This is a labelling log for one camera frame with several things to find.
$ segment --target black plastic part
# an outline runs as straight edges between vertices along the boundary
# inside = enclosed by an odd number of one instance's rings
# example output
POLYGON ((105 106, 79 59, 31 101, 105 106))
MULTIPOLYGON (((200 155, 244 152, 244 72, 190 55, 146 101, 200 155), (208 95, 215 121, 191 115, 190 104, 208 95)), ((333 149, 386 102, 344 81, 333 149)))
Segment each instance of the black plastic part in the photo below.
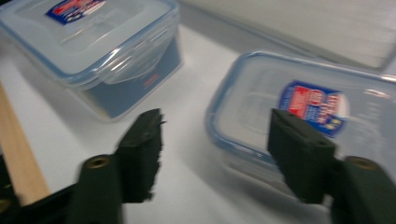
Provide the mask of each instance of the black plastic part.
POLYGON ((0 0, 0 6, 1 5, 3 5, 3 4, 5 4, 5 3, 7 3, 7 2, 9 2, 10 0, 0 0))
POLYGON ((303 203, 322 203, 335 144, 302 119, 273 109, 268 151, 285 182, 303 203))
POLYGON ((141 114, 121 139, 115 156, 119 160, 124 203, 151 199, 162 150, 160 109, 141 114))
POLYGON ((122 223, 122 195, 118 160, 100 155, 81 167, 66 224, 122 223))
POLYGON ((142 203, 152 196, 163 145, 162 118, 160 109, 141 114, 113 155, 96 156, 82 164, 76 185, 24 207, 20 206, 4 161, 0 160, 0 187, 6 186, 0 189, 0 211, 1 200, 10 202, 7 210, 0 212, 0 223, 122 223, 122 203, 142 203))
POLYGON ((354 223, 395 224, 396 187, 384 170, 374 161, 360 157, 347 157, 343 166, 344 200, 354 223))
POLYGON ((347 176, 343 161, 336 161, 329 172, 328 194, 332 196, 331 217, 333 224, 358 224, 347 203, 347 176))
POLYGON ((75 185, 62 189, 36 203, 24 206, 23 214, 35 224, 63 224, 68 215, 69 204, 75 185))

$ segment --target brass insert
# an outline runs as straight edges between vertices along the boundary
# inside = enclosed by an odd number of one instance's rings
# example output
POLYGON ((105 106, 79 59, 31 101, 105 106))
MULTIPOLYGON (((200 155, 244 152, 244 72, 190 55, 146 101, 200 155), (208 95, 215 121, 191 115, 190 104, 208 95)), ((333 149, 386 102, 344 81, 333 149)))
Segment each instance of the brass insert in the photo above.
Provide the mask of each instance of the brass insert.
POLYGON ((97 169, 107 166, 110 160, 107 157, 98 157, 88 161, 87 167, 89 169, 97 169))
POLYGON ((364 169, 364 170, 376 170, 377 165, 373 163, 372 161, 368 161, 363 158, 354 158, 351 160, 351 162, 356 165, 357 167, 364 169))

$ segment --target container lid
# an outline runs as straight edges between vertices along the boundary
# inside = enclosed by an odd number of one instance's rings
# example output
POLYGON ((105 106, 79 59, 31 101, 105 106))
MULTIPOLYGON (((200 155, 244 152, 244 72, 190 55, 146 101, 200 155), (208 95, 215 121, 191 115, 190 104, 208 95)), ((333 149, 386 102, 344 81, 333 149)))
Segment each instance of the container lid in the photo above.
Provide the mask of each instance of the container lid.
POLYGON ((0 12, 0 26, 55 78, 86 81, 176 8, 171 0, 16 0, 0 12))
POLYGON ((267 152, 271 108, 305 119, 396 180, 396 77, 378 76, 270 52, 241 56, 208 109, 207 128, 225 150, 274 166, 267 152))

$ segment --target blue label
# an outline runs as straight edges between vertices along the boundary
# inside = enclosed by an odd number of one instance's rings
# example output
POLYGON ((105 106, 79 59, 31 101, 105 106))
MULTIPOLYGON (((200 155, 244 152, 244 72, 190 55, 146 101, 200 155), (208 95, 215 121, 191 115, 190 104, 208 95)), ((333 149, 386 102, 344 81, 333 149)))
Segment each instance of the blue label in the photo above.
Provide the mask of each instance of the blue label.
POLYGON ((346 125, 349 113, 347 98, 340 91, 296 80, 283 90, 278 108, 304 119, 331 138, 346 125))
POLYGON ((105 0, 65 0, 51 8, 46 15, 66 25, 93 13, 104 3, 105 0))

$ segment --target wooden edge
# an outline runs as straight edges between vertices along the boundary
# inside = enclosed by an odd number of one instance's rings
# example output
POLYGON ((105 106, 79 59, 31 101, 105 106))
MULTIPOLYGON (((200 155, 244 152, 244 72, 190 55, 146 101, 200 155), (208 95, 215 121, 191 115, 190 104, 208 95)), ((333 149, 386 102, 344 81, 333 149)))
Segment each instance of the wooden edge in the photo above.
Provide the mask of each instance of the wooden edge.
POLYGON ((50 195, 29 142, 0 82, 0 147, 21 205, 50 195))

